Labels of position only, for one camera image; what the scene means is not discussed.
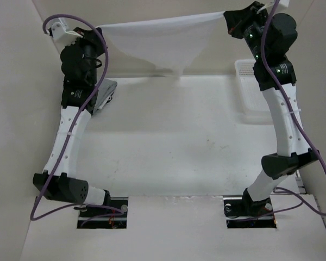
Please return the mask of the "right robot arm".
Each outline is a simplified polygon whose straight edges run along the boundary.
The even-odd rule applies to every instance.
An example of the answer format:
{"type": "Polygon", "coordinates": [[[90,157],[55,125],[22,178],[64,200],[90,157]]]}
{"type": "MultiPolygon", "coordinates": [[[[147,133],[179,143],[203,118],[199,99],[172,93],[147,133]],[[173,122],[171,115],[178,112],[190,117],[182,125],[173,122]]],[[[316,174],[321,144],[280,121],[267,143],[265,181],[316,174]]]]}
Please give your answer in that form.
{"type": "Polygon", "coordinates": [[[277,139],[276,153],[262,157],[260,174],[242,196],[242,211],[254,215],[270,203],[269,196],[279,183],[315,162],[317,156],[293,121],[300,121],[296,75],[286,52],[298,36],[294,18],[278,13],[269,19],[264,4],[257,1],[241,10],[226,11],[224,18],[229,35],[244,39],[255,58],[254,75],[277,139]]]}

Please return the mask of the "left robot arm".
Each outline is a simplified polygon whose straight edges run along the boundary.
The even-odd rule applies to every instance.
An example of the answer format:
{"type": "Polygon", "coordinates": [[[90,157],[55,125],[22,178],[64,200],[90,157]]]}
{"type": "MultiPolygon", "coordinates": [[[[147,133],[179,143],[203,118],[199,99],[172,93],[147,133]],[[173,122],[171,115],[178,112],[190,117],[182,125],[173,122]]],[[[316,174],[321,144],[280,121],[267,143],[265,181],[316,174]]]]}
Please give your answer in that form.
{"type": "Polygon", "coordinates": [[[92,210],[101,217],[111,211],[110,193],[91,186],[76,177],[78,152],[82,136],[91,116],[112,100],[117,82],[104,79],[96,87],[98,59],[105,52],[101,29],[85,30],[79,27],[71,32],[50,30],[55,40],[73,36],[60,53],[64,74],[61,116],[57,136],[49,160],[42,173],[36,173],[33,184],[42,195],[53,201],[74,204],[92,204],[92,210]]]}

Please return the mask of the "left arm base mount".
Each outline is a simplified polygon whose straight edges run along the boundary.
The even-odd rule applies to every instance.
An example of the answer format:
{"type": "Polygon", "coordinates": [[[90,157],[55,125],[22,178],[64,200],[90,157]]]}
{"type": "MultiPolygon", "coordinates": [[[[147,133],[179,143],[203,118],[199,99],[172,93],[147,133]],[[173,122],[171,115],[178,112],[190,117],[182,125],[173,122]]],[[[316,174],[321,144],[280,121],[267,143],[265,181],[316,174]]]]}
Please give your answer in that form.
{"type": "Polygon", "coordinates": [[[126,229],[129,198],[112,198],[109,206],[113,209],[98,207],[74,207],[79,211],[78,229],[126,229]]]}

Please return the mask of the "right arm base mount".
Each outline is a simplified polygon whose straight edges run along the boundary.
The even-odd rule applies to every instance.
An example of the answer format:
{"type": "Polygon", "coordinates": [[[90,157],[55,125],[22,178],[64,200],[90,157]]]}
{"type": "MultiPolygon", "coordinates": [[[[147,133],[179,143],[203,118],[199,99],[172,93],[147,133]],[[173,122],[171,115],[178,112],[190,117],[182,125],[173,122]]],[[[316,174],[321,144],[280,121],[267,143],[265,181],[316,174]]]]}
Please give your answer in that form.
{"type": "Polygon", "coordinates": [[[228,229],[277,227],[270,198],[252,202],[242,197],[224,197],[223,203],[228,229]]]}

